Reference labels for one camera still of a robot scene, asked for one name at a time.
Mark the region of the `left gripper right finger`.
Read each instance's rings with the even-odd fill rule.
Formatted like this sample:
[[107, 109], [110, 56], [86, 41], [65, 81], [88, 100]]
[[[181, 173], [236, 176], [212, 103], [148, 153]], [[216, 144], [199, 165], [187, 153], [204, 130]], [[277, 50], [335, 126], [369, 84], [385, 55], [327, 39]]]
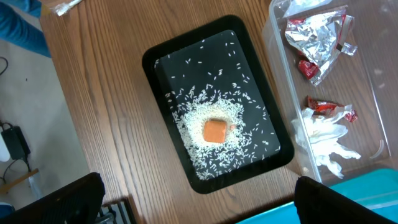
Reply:
[[296, 182], [294, 205], [301, 224], [394, 223], [306, 176]]

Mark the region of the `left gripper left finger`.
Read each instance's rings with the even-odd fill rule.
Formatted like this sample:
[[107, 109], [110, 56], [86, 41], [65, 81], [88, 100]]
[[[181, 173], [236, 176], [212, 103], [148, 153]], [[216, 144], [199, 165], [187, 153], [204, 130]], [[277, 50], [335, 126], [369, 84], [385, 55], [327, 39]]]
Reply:
[[94, 223], [105, 195], [99, 173], [92, 172], [1, 218], [1, 224]]

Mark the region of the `white napkin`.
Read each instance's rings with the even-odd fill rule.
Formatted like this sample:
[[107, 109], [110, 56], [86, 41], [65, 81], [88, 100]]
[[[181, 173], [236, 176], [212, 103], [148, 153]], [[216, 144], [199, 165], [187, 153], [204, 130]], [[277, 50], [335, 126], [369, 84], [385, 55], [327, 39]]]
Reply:
[[335, 153], [344, 159], [360, 159], [361, 155], [338, 142], [348, 133], [348, 128], [338, 121], [347, 115], [354, 115], [351, 105], [336, 107], [331, 115], [316, 115], [315, 110], [305, 108], [301, 111], [302, 118], [291, 121], [295, 129], [295, 141], [299, 146], [310, 144], [317, 166], [325, 166], [339, 179], [342, 179], [342, 167], [330, 159]]

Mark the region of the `red ketchup packet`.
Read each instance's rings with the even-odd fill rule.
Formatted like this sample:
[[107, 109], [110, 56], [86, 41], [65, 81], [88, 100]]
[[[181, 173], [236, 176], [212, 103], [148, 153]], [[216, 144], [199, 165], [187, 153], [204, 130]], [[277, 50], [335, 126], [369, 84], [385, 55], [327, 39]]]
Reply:
[[311, 96], [307, 96], [307, 105], [310, 109], [314, 110], [317, 115], [333, 115], [337, 113], [338, 108], [343, 108], [347, 111], [344, 118], [350, 123], [353, 123], [358, 119], [358, 114], [356, 110], [352, 109], [351, 105], [342, 105], [332, 101], [313, 99]]

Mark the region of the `foil wrapper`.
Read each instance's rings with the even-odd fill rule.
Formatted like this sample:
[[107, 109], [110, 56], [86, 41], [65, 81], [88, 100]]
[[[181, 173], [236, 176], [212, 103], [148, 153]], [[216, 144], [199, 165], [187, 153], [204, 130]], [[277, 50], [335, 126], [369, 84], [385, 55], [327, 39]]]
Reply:
[[354, 17], [346, 9], [346, 6], [336, 7], [287, 21], [285, 38], [305, 57], [299, 61], [298, 69], [314, 86], [326, 78], [339, 54], [352, 57], [358, 49], [346, 41], [354, 23]]

